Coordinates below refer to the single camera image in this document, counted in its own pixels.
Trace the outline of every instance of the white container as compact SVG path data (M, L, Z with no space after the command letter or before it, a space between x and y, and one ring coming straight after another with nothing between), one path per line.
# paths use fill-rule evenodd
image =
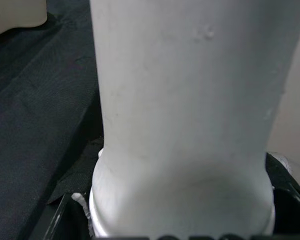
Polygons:
M100 236L270 233L265 150L300 0L91 0Z
M46 0L0 0L0 34L13 28L36 27L46 20Z

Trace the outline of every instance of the dark textile surface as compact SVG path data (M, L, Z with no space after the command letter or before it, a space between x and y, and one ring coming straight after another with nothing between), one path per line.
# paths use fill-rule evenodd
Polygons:
M27 235L96 94L89 1L47 8L44 25L0 35L0 240Z

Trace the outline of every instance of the white wall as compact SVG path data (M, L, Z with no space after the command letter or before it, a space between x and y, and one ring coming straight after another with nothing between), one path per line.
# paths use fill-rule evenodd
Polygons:
M300 164L300 41L294 53L285 89L268 142L268 150L282 153Z

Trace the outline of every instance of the black cloth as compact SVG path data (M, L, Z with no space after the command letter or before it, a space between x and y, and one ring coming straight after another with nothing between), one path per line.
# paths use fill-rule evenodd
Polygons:
M0 35L0 240L26 238L96 95L89 1L47 11L44 25Z

